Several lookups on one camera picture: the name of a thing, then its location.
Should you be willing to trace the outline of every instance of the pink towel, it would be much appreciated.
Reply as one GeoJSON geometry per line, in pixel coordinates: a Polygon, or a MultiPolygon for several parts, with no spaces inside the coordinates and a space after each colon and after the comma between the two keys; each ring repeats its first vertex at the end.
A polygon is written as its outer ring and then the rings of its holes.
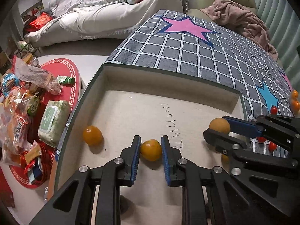
{"type": "Polygon", "coordinates": [[[215,0],[207,8],[200,9],[215,23],[252,40],[277,61],[278,53],[270,44],[268,28],[253,12],[230,0],[215,0]]]}

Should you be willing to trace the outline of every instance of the red cherry tomato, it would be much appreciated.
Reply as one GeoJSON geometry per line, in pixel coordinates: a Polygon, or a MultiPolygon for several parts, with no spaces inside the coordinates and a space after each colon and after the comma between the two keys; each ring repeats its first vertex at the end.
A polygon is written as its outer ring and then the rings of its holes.
{"type": "Polygon", "coordinates": [[[257,140],[258,140],[259,143],[264,143],[264,142],[267,141],[267,139],[264,138],[264,137],[256,137],[256,138],[257,138],[257,140]]]}
{"type": "Polygon", "coordinates": [[[273,142],[269,143],[269,151],[273,152],[276,150],[276,148],[277,148],[277,144],[275,144],[273,142]]]}
{"type": "Polygon", "coordinates": [[[278,113],[277,107],[276,106],[272,106],[271,109],[270,109],[270,113],[271,114],[277,114],[278,113]]]}

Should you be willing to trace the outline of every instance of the floor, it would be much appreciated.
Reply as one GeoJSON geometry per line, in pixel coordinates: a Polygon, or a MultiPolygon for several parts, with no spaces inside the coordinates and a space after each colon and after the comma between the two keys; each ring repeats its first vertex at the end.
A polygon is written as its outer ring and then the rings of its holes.
{"type": "MultiPolygon", "coordinates": [[[[41,48],[39,63],[42,65],[56,58],[68,58],[75,63],[80,76],[87,85],[95,72],[111,52],[122,42],[120,39],[97,39],[65,42],[41,48]]],[[[48,182],[31,190],[20,185],[9,166],[0,163],[5,178],[13,192],[15,208],[10,209],[20,225],[28,225],[44,205],[44,190],[48,182]]]]}

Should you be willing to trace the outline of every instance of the red round tray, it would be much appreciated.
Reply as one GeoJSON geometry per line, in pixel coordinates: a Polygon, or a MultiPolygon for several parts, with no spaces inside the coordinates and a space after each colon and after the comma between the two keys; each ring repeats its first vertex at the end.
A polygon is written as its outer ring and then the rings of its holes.
{"type": "MultiPolygon", "coordinates": [[[[76,65],[67,58],[57,58],[43,64],[41,67],[51,72],[55,77],[60,75],[75,78],[75,84],[73,86],[62,86],[61,95],[52,95],[46,92],[42,100],[44,106],[47,105],[48,101],[65,100],[69,102],[72,110],[77,104],[81,88],[80,75],[76,65]]],[[[27,175],[24,174],[24,169],[21,167],[10,166],[10,170],[15,179],[26,188],[35,189],[41,185],[29,184],[27,175]]]]}

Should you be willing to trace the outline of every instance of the metal screw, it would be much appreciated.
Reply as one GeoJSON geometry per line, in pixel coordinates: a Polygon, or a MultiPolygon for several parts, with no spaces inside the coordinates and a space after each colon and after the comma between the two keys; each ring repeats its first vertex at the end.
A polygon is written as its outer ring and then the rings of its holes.
{"type": "Polygon", "coordinates": [[[87,167],[87,166],[81,166],[81,167],[79,168],[79,171],[82,172],[82,173],[85,173],[87,170],[88,170],[88,167],[87,167]]]}
{"type": "Polygon", "coordinates": [[[114,163],[115,164],[120,164],[123,162],[123,159],[121,157],[117,157],[115,160],[114,160],[114,163]]]}
{"type": "Polygon", "coordinates": [[[293,160],[293,161],[292,161],[292,165],[293,165],[294,167],[298,166],[297,160],[293,160]]]}
{"type": "Polygon", "coordinates": [[[187,164],[187,159],[185,159],[185,158],[180,158],[180,159],[178,159],[178,163],[179,164],[181,164],[181,165],[184,165],[184,164],[187,164]]]}
{"type": "Polygon", "coordinates": [[[238,167],[232,168],[231,173],[235,176],[239,176],[242,173],[242,170],[238,167]]]}
{"type": "Polygon", "coordinates": [[[232,149],[234,149],[234,150],[237,150],[237,149],[239,149],[240,148],[240,145],[239,144],[234,144],[234,145],[232,145],[232,149]]]}
{"type": "Polygon", "coordinates": [[[223,169],[220,166],[215,166],[213,170],[215,173],[221,173],[223,171],[223,169]]]}

